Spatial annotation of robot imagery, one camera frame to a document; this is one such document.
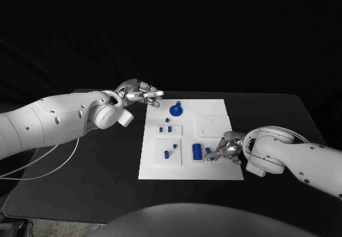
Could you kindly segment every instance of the white robotic arm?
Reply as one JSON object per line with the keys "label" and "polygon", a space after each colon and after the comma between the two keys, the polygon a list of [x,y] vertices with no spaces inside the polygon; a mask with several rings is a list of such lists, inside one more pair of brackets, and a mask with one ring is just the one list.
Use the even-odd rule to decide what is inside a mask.
{"label": "white robotic arm", "polygon": [[137,79],[114,91],[71,93],[40,99],[0,114],[0,159],[33,148],[63,144],[92,129],[105,129],[133,120],[124,109],[134,101],[159,107],[164,93]]}
{"label": "white robotic arm", "polygon": [[[342,151],[309,141],[290,130],[267,126],[247,135],[225,132],[218,149],[205,158],[219,156],[241,164],[241,150],[248,159],[245,169],[264,177],[265,173],[281,174],[287,167],[296,178],[342,199]],[[293,144],[294,137],[304,143]]]}

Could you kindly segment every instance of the black cloth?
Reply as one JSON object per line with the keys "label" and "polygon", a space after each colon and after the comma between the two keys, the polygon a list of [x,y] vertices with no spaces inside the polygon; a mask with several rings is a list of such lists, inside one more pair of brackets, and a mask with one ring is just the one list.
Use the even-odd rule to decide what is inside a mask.
{"label": "black cloth", "polygon": [[[224,99],[235,131],[274,125],[326,144],[299,97],[284,94],[166,92],[166,99]],[[6,205],[6,215],[91,223],[108,223],[128,212],[157,204],[196,202],[234,207],[270,216],[322,234],[342,213],[336,197],[297,181],[290,171],[258,177],[245,171],[244,181],[138,180],[146,105],[127,107],[128,127],[115,123],[92,130],[66,165],[46,177],[20,181]],[[62,144],[23,178],[52,171],[66,160],[76,141]],[[40,148],[37,158],[50,148]]]}

